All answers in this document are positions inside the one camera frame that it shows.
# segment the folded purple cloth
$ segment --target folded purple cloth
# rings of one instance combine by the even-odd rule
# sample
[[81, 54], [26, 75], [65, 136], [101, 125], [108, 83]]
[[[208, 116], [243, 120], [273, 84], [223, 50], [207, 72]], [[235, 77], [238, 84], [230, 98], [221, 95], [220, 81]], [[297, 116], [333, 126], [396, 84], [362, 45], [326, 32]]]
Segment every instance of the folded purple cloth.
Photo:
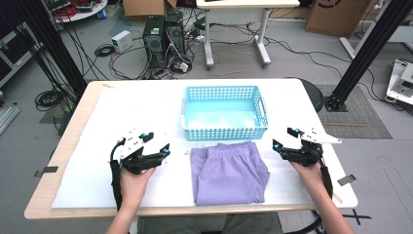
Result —
[[193, 148], [191, 167], [194, 201], [198, 206], [265, 201], [269, 173], [251, 141]]

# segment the person's left hand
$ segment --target person's left hand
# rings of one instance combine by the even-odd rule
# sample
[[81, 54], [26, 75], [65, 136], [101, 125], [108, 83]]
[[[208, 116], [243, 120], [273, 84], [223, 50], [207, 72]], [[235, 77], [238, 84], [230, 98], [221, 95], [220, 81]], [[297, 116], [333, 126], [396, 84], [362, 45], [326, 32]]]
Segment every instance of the person's left hand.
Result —
[[135, 175], [126, 169], [121, 171], [121, 190], [122, 190], [122, 207], [133, 209], [137, 212], [143, 195], [146, 191], [146, 185], [149, 177], [155, 173], [155, 168], [148, 169], [146, 172]]

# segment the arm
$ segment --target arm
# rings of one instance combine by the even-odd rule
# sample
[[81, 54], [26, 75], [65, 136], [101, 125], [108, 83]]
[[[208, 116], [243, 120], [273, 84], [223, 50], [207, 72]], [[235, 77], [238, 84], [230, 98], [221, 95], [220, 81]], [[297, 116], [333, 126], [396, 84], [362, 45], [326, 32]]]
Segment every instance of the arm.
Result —
[[290, 164], [304, 181], [308, 193], [319, 210], [327, 233], [355, 233], [328, 196], [322, 183], [319, 163], [309, 167], [303, 167], [297, 163]]
[[146, 184], [154, 172], [155, 168], [152, 168], [140, 175], [135, 175], [122, 169], [121, 189], [123, 202], [121, 209], [106, 230], [106, 234], [129, 232], [131, 223], [145, 194]]

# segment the blue plastic basket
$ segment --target blue plastic basket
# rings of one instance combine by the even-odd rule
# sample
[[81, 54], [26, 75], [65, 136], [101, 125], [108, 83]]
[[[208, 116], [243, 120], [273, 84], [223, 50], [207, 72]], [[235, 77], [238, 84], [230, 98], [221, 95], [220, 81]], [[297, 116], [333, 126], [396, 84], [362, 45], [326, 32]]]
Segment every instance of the blue plastic basket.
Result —
[[260, 139], [268, 129], [265, 103], [256, 86], [188, 87], [181, 125], [187, 139]]

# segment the floor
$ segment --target floor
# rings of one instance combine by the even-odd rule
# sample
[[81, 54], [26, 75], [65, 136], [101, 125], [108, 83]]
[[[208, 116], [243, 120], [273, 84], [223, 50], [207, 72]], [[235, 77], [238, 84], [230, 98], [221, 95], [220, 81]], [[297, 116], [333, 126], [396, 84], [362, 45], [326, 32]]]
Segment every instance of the floor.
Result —
[[[94, 59], [94, 50], [102, 44], [111, 43], [116, 29], [128, 28], [133, 37], [139, 37], [143, 29], [142, 22], [127, 24], [122, 17], [114, 13], [105, 20], [97, 18], [83, 19], [71, 23], [76, 28], [86, 53]], [[295, 20], [271, 20], [267, 36], [288, 43], [296, 52], [324, 52], [338, 58], [350, 60], [338, 38], [306, 32], [305, 22]], [[74, 44], [67, 31], [69, 25], [61, 31], [63, 41], [73, 58], [81, 67], [81, 60], [74, 49]], [[217, 28], [212, 38], [226, 42], [246, 40], [247, 36], [236, 29]], [[357, 38], [351, 38], [356, 45]], [[136, 47], [141, 47], [135, 40]], [[252, 43], [248, 45], [213, 44], [214, 57], [217, 61], [211, 71], [206, 70], [203, 49], [194, 45], [198, 51], [194, 57], [193, 70], [187, 79], [206, 78], [280, 78], [300, 77], [315, 84], [336, 85], [340, 75], [331, 67], [316, 65], [308, 56], [294, 54], [281, 44], [270, 44], [267, 50], [272, 64], [262, 68], [260, 58]], [[349, 66], [325, 54], [312, 54], [313, 59], [321, 64], [333, 66], [343, 75]], [[373, 89], [377, 96], [383, 98], [389, 84], [393, 61], [395, 59], [413, 60], [413, 54], [403, 45], [389, 43], [370, 66], [374, 74]], [[119, 58], [116, 68], [130, 76], [136, 76], [145, 64], [143, 49], [135, 50]], [[110, 80], [109, 58], [98, 58], [95, 65]], [[83, 57], [85, 69], [89, 65]], [[97, 73], [97, 78], [89, 72], [85, 79], [104, 80]], [[370, 87], [372, 77], [366, 73], [361, 83]], [[7, 104], [16, 102], [20, 114], [0, 136], [0, 233], [102, 233], [111, 221], [108, 218], [27, 220], [24, 209], [29, 202], [39, 177], [36, 171], [48, 165], [48, 161], [59, 142], [54, 124], [41, 124], [44, 112], [38, 111], [34, 99], [40, 93], [51, 88], [43, 71], [34, 59], [31, 59], [5, 86], [1, 87]], [[406, 111], [397, 111], [386, 102], [374, 100], [366, 89], [365, 96], [387, 127], [393, 139], [343, 138], [342, 144], [335, 144], [334, 149], [345, 172], [353, 174], [357, 180], [352, 187], [358, 197], [356, 212], [368, 215], [371, 219], [361, 218], [357, 223], [354, 218], [348, 222], [357, 233], [411, 233], [413, 229], [413, 125], [412, 116]], [[343, 210], [344, 215], [353, 215], [350, 209]], [[281, 213], [284, 232], [297, 230], [311, 222], [308, 212]]]

